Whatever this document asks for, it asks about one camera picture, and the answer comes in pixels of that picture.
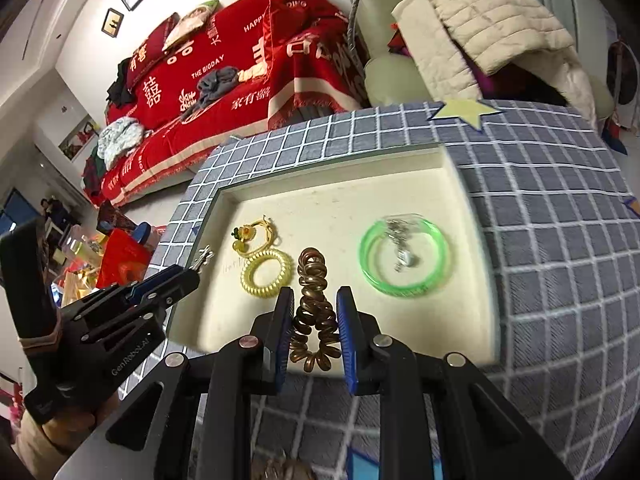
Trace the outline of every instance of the metal screw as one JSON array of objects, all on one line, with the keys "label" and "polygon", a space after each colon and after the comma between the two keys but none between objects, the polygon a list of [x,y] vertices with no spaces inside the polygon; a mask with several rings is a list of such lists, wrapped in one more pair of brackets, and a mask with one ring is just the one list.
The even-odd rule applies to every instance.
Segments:
[{"label": "metal screw", "polygon": [[386,348],[393,344],[394,340],[391,336],[386,334],[378,334],[373,338],[373,344],[379,348]]},{"label": "metal screw", "polygon": [[260,340],[255,335],[243,335],[240,338],[240,348],[253,348]]},{"label": "metal screw", "polygon": [[466,364],[466,358],[458,352],[453,352],[447,356],[447,363],[449,366],[460,368]]},{"label": "metal screw", "polygon": [[174,352],[169,354],[164,358],[164,364],[166,364],[169,368],[175,368],[180,366],[184,362],[184,355],[178,354],[178,352]]}]

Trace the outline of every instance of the green bangle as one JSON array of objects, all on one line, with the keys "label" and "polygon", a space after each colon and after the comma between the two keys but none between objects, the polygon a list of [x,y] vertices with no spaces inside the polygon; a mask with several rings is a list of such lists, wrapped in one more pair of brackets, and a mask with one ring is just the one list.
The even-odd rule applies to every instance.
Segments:
[{"label": "green bangle", "polygon": [[447,254],[447,242],[442,232],[431,222],[421,218],[419,221],[421,232],[428,234],[436,244],[438,252],[435,268],[429,273],[429,275],[421,282],[413,283],[411,285],[395,286],[390,283],[383,282],[379,278],[373,275],[369,268],[369,255],[373,246],[378,240],[383,238],[386,234],[386,223],[382,220],[373,224],[369,230],[365,233],[360,241],[360,268],[364,273],[367,281],[373,285],[377,290],[390,296],[403,296],[410,298],[412,296],[420,296],[424,294],[430,288],[433,288],[442,279],[445,270],[445,259]]}]

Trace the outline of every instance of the red blanket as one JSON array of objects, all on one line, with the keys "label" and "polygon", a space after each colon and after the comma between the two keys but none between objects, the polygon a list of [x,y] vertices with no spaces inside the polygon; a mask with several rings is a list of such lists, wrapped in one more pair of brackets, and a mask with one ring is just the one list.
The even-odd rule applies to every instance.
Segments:
[{"label": "red blanket", "polygon": [[[201,162],[231,134],[247,137],[282,126],[298,107],[362,107],[366,94],[348,56],[346,17],[326,0],[276,1],[306,9],[306,29],[273,51],[265,49],[262,20],[270,0],[239,0],[142,78],[137,104],[110,109],[110,121],[128,114],[156,128],[104,177],[102,193],[113,204]],[[205,110],[179,119],[196,98],[202,75],[224,66],[246,70],[263,58],[268,76],[241,83]]]}]

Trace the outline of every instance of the beige quilted jacket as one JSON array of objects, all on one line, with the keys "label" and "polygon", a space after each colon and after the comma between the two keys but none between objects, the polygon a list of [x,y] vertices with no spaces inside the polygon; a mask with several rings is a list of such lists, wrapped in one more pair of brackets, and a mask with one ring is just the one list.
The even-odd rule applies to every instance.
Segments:
[{"label": "beige quilted jacket", "polygon": [[558,90],[595,126],[574,39],[537,0],[403,0],[393,16],[434,99],[482,98],[453,38],[485,74],[512,62]]}]

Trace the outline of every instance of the table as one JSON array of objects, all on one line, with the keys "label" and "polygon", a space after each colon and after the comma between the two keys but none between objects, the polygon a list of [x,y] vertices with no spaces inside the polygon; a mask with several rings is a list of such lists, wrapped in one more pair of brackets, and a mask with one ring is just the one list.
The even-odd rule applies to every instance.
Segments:
[{"label": "table", "polygon": [[[502,113],[482,118],[483,132],[459,118],[432,120],[442,104],[421,103],[336,114],[218,147],[176,208],[148,275],[186,263],[220,186],[351,153],[442,142],[466,182],[494,268],[502,354],[485,372],[576,478],[592,478],[638,407],[640,221],[623,205],[630,193],[608,148],[574,110],[486,104]],[[173,351],[198,355],[167,341],[120,394]],[[378,458],[378,412],[376,397],[352,399],[341,381],[289,374],[278,397],[252,402],[252,449],[284,449],[320,479],[343,478],[347,446]]]}]

